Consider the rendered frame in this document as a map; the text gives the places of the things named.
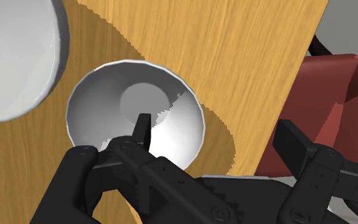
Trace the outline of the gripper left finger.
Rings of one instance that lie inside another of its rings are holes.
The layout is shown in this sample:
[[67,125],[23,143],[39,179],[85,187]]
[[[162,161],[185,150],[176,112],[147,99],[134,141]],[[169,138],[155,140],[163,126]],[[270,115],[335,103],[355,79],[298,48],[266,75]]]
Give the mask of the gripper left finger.
[[130,136],[99,152],[65,153],[30,224],[100,224],[92,214],[104,192],[118,190],[143,224],[240,224],[240,215],[199,179],[149,152],[151,116],[142,113]]

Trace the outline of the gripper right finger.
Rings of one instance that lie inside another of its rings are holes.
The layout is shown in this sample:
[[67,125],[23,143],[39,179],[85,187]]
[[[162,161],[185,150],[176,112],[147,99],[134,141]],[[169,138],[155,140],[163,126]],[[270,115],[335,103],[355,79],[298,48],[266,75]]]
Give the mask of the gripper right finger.
[[290,120],[279,120],[273,147],[296,179],[277,216],[278,224],[348,224],[328,211],[341,198],[358,216],[358,162],[333,148],[313,143]]

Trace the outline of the small white bowl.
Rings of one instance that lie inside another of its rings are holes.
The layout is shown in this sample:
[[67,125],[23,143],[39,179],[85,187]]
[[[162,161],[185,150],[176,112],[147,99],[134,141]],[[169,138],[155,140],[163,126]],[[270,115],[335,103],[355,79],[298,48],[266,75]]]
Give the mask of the small white bowl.
[[145,60],[110,62],[84,76],[67,102],[67,133],[73,145],[103,151],[131,135],[141,113],[151,115],[150,153],[189,167],[204,141],[203,110],[182,78]]

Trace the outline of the large white bowl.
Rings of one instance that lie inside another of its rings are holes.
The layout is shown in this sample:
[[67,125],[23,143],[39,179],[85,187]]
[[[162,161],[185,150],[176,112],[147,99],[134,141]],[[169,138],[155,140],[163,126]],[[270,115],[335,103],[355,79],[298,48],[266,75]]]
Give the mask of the large white bowl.
[[0,122],[41,104],[69,56],[62,0],[0,0]]

